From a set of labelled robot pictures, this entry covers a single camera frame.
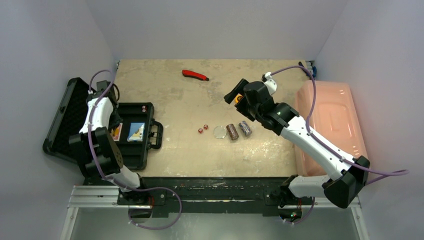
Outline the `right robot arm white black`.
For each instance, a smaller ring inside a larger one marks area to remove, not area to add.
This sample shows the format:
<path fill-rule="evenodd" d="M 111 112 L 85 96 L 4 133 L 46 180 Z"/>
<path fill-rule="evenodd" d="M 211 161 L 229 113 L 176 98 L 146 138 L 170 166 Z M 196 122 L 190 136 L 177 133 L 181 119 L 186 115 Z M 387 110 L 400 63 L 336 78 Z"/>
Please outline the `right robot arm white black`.
<path fill-rule="evenodd" d="M 370 161 L 363 155 L 354 157 L 341 150 L 310 127 L 299 112 L 285 102 L 276 103 L 272 97 L 277 90 L 274 80 L 240 82 L 224 96 L 251 121 L 258 121 L 290 141 L 312 157 L 325 171 L 323 176 L 295 176 L 283 184 L 280 196 L 288 204 L 302 197 L 326 197 L 335 206 L 347 208 L 367 184 Z"/>

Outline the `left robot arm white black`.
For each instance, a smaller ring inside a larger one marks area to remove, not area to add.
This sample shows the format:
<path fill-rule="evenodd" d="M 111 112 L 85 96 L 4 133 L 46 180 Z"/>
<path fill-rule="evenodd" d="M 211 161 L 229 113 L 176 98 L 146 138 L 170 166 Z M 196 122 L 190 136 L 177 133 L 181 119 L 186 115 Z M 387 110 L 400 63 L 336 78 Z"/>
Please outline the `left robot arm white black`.
<path fill-rule="evenodd" d="M 111 130 L 119 126 L 118 101 L 113 82 L 103 80 L 97 89 L 89 88 L 87 113 L 77 134 L 70 136 L 69 145 L 85 178 L 100 178 L 130 192 L 138 205 L 146 203 L 149 191 L 141 186 L 140 176 L 124 165 L 123 155 L 113 140 Z"/>

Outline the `black poker set case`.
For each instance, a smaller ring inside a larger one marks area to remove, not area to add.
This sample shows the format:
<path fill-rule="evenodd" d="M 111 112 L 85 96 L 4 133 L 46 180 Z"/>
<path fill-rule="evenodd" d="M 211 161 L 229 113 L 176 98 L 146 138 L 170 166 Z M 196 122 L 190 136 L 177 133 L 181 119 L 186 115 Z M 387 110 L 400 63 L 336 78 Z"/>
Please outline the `black poker set case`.
<path fill-rule="evenodd" d="M 91 161 L 92 150 L 111 147 L 130 170 L 147 166 L 149 150 L 159 150 L 163 125 L 151 102 L 122 102 L 116 85 L 104 80 L 95 89 L 76 77 L 68 81 L 42 149 L 77 164 Z"/>

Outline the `yellow tape measure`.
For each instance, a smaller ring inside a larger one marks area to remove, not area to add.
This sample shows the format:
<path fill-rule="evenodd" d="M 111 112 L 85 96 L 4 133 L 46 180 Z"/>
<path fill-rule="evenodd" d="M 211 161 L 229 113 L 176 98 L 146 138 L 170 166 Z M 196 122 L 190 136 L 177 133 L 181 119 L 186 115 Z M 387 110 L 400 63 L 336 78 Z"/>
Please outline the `yellow tape measure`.
<path fill-rule="evenodd" d="M 242 98 L 243 98 L 243 96 L 241 94 L 237 94 L 236 97 L 234 98 L 234 102 L 236 104 L 238 104 L 241 101 Z"/>

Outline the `brown blue poker chip stack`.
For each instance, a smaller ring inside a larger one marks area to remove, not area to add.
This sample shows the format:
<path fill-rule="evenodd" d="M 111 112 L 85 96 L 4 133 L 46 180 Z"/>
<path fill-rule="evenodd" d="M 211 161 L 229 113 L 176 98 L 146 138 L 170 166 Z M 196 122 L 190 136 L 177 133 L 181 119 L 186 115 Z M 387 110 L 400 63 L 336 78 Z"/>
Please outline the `brown blue poker chip stack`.
<path fill-rule="evenodd" d="M 246 137 L 249 137 L 253 133 L 245 120 L 242 120 L 238 125 Z"/>

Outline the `brown black poker chip stack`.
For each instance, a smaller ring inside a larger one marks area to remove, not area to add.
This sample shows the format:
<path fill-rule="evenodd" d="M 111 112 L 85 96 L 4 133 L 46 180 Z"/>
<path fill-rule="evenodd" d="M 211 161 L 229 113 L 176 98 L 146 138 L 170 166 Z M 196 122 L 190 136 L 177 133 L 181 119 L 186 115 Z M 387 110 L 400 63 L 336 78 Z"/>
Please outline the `brown black poker chip stack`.
<path fill-rule="evenodd" d="M 226 130 L 229 134 L 229 137 L 232 141 L 235 141 L 239 138 L 239 134 L 238 134 L 237 129 L 234 126 L 234 124 L 230 123 L 225 128 L 226 128 Z"/>

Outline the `red utility knife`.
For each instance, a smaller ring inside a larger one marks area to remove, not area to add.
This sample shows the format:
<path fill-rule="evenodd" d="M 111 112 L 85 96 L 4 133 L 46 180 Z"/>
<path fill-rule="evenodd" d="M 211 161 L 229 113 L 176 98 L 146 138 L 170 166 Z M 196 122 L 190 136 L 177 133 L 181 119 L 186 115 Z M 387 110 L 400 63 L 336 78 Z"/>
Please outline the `red utility knife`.
<path fill-rule="evenodd" d="M 210 80 L 207 76 L 205 76 L 201 73 L 192 71 L 192 70 L 183 69 L 181 71 L 181 73 L 186 78 L 193 78 L 193 79 L 197 79 L 197 80 L 200 80 L 200 81 L 206 81 L 206 82 Z"/>

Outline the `pink plastic storage bin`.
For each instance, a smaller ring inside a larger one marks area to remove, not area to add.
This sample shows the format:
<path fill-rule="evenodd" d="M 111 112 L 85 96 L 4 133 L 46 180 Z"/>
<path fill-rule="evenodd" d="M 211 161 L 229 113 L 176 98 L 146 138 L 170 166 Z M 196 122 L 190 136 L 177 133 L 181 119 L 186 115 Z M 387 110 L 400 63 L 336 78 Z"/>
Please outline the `pink plastic storage bin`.
<path fill-rule="evenodd" d="M 310 126 L 341 150 L 355 158 L 368 159 L 351 89 L 347 83 L 316 81 L 316 101 Z M 294 108 L 306 120 L 313 103 L 313 83 L 307 81 L 295 95 Z M 326 175 L 323 168 L 295 146 L 297 174 L 304 177 Z"/>

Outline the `blue playing card deck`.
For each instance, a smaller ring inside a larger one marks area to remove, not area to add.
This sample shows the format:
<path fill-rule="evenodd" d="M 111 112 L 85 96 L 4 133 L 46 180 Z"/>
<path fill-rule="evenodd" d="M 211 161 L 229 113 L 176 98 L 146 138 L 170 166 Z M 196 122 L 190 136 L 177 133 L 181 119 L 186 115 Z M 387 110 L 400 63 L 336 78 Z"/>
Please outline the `blue playing card deck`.
<path fill-rule="evenodd" d="M 128 142 L 142 142 L 144 139 L 144 122 L 131 122 L 129 125 L 129 132 L 127 136 Z"/>

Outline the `red playing card deck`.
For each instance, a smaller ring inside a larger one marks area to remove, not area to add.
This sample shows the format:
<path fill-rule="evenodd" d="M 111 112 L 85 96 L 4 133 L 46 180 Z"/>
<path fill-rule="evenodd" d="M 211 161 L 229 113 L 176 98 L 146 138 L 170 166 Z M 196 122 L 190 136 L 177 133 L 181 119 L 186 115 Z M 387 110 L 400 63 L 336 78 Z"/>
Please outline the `red playing card deck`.
<path fill-rule="evenodd" d="M 117 127 L 110 131 L 110 135 L 115 142 L 120 141 L 121 133 L 122 133 L 123 123 L 121 122 Z"/>

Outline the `blue handled pliers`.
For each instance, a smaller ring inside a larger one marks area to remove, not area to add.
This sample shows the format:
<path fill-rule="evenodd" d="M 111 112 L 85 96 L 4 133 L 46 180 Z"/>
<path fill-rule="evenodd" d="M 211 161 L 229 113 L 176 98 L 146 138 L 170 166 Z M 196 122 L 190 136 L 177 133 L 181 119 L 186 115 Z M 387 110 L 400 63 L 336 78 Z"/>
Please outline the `blue handled pliers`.
<path fill-rule="evenodd" d="M 317 75 L 317 68 L 313 66 L 313 63 L 311 61 L 306 61 L 306 65 L 304 65 L 301 61 L 298 62 L 298 65 L 301 66 L 301 70 L 305 73 L 307 77 L 311 80 L 313 77 L 316 79 Z"/>

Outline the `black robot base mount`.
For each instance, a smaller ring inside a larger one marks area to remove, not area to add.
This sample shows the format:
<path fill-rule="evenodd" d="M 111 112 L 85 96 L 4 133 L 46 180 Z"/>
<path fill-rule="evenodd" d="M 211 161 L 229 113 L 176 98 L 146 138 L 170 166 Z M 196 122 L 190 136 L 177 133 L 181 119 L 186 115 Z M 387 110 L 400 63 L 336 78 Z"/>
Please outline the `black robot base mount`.
<path fill-rule="evenodd" d="M 142 177 L 141 188 L 147 192 L 122 193 L 118 205 L 152 211 L 154 218 L 170 213 L 261 214 L 264 217 L 290 216 L 312 203 L 311 197 L 296 198 L 284 183 L 290 177 Z M 113 186 L 99 178 L 87 178 L 84 186 Z M 253 200 L 253 203 L 201 203 L 182 200 Z"/>

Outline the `aluminium frame rail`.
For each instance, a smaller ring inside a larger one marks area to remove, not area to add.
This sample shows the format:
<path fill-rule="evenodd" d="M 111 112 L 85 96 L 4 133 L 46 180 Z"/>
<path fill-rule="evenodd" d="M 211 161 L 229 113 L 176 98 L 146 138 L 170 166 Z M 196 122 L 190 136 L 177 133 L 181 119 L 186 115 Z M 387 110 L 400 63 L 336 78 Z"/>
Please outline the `aluminium frame rail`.
<path fill-rule="evenodd" d="M 79 209 L 82 208 L 130 208 L 130 205 L 118 205 L 119 193 L 115 186 L 77 186 L 73 187 L 67 205 L 67 214 L 62 228 L 60 240 L 70 240 Z M 182 200 L 188 203 L 253 203 L 254 200 L 218 199 L 218 200 Z M 337 208 L 324 197 L 315 198 L 314 209 Z M 370 240 L 361 210 L 359 198 L 355 198 L 348 207 L 353 215 L 354 224 L 360 240 Z"/>

